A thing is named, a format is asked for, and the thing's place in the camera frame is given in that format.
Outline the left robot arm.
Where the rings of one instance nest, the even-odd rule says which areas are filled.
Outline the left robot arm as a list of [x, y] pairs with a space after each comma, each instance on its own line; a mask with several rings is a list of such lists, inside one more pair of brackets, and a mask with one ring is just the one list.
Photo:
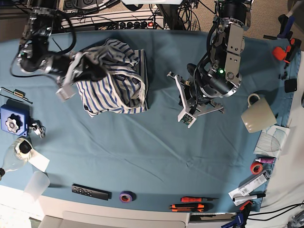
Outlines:
[[241, 86], [243, 35], [250, 27], [252, 1], [217, 0], [215, 4], [206, 54], [198, 64], [187, 65], [190, 78], [184, 90], [192, 107], [207, 105], [217, 97], [232, 96]]

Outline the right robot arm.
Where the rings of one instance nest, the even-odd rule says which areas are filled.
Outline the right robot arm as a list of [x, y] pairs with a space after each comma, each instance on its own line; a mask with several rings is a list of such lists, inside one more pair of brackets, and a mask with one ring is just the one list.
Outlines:
[[[13, 62], [17, 63], [26, 77], [35, 77], [36, 71], [54, 80], [58, 85], [65, 81], [73, 84], [78, 81], [99, 81], [106, 77], [107, 71], [80, 52], [76, 66], [76, 56], [71, 54], [76, 45], [76, 31], [69, 16], [58, 9], [57, 0], [30, 0], [28, 22], [19, 41], [19, 50]], [[72, 43], [58, 52], [50, 51], [49, 37], [54, 26], [66, 19], [72, 35]]]

